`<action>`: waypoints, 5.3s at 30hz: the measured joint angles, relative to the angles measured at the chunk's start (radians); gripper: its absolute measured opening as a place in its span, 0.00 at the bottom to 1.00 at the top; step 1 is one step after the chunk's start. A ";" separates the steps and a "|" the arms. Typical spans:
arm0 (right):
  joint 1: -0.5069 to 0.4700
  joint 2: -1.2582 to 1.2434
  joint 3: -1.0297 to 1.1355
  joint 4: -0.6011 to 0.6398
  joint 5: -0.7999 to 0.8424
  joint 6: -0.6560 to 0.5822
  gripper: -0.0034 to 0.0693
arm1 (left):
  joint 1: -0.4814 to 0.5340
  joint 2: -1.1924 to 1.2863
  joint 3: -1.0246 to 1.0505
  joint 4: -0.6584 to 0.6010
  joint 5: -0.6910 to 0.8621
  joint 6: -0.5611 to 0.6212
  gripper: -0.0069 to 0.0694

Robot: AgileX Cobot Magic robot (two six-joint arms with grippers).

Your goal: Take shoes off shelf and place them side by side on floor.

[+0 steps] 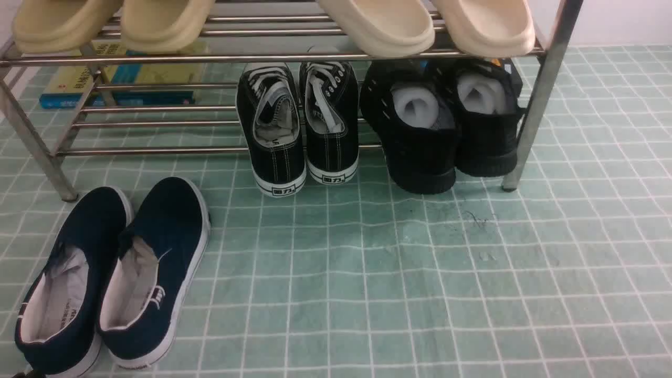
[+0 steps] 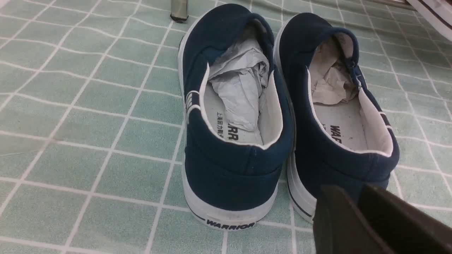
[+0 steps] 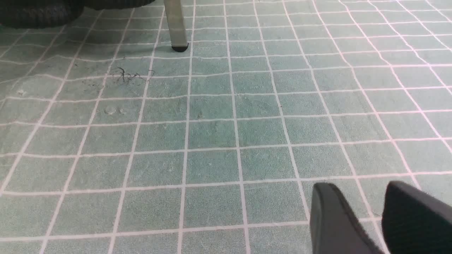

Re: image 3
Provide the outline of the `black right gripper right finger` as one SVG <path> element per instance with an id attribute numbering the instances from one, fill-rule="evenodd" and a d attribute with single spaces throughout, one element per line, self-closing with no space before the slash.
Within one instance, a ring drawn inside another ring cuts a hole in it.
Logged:
<path id="1" fill-rule="evenodd" d="M 391 254 L 450 254 L 452 208 L 407 183 L 390 181 L 382 233 Z"/>

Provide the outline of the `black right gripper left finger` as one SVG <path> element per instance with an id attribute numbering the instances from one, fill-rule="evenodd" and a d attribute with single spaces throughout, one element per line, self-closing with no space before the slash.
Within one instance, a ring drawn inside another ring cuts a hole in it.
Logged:
<path id="1" fill-rule="evenodd" d="M 340 189 L 315 183 L 310 209 L 313 254 L 382 254 L 368 236 Z"/>

